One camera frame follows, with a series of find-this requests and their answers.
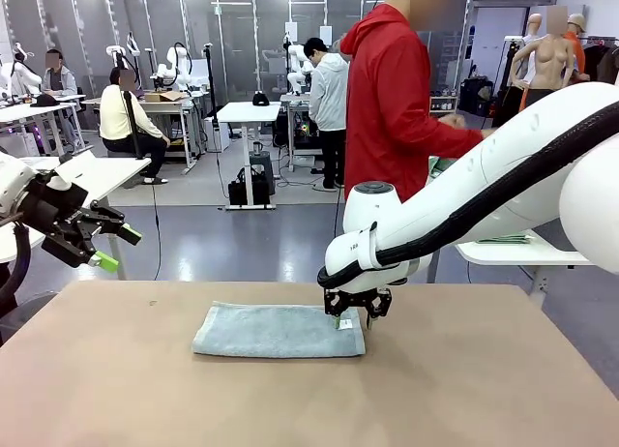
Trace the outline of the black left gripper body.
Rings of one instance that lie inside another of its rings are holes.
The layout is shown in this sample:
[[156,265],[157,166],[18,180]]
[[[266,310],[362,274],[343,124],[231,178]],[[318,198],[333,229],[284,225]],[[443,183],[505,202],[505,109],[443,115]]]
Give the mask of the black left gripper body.
[[97,200],[83,207],[87,194],[56,171],[35,172],[19,191],[19,239],[34,229],[45,239],[91,240],[103,232],[104,208]]

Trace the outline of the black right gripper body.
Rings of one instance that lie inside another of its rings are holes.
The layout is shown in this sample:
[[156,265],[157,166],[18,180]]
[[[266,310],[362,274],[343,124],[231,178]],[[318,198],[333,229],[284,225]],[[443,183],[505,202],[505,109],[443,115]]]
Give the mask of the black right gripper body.
[[373,302],[378,298],[376,288],[362,292],[339,292],[338,304],[343,308],[373,308]]

